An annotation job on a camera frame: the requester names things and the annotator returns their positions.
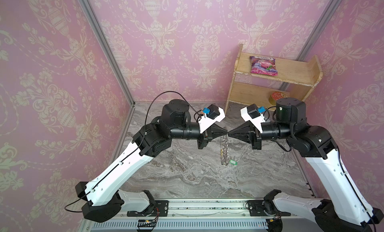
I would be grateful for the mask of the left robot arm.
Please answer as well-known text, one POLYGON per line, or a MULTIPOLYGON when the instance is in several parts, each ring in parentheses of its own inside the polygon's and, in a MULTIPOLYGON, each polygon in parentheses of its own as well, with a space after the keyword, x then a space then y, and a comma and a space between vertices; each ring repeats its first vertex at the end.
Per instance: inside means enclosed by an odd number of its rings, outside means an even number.
POLYGON ((162 114, 145 122, 127 148, 99 176, 76 185, 78 199, 85 201, 80 211, 84 219, 103 223, 119 213, 159 215, 156 200, 149 191, 129 193, 120 188, 136 171, 170 148, 173 140, 194 140, 201 150, 227 134, 217 124, 225 118, 222 108, 212 104, 196 111, 196 118, 191 116, 191 108, 184 97, 169 101, 162 114))

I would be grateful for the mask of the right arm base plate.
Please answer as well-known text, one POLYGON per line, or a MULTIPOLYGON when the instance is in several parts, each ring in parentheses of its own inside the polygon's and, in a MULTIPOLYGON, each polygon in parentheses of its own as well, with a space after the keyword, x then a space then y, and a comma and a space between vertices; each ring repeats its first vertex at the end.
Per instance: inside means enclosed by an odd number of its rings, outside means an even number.
POLYGON ((245 207, 249 211, 251 217, 269 216, 269 214, 266 213, 266 207, 263 200, 249 200, 246 202, 245 207))

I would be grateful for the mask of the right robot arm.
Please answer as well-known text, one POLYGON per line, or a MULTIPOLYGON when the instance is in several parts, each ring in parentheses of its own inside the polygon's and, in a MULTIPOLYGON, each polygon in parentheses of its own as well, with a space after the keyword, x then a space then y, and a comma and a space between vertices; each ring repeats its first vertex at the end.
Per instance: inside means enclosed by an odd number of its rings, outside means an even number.
POLYGON ((290 213, 316 223, 324 232, 376 231, 384 218, 383 212, 372 207, 359 191, 331 133, 308 124, 303 101, 291 97, 279 99, 270 123, 254 104, 244 107, 241 116, 245 122, 231 130, 229 137, 250 144, 254 150, 260 150, 263 141, 285 140, 311 165, 329 196, 304 199, 273 190, 264 197, 269 215, 290 213))

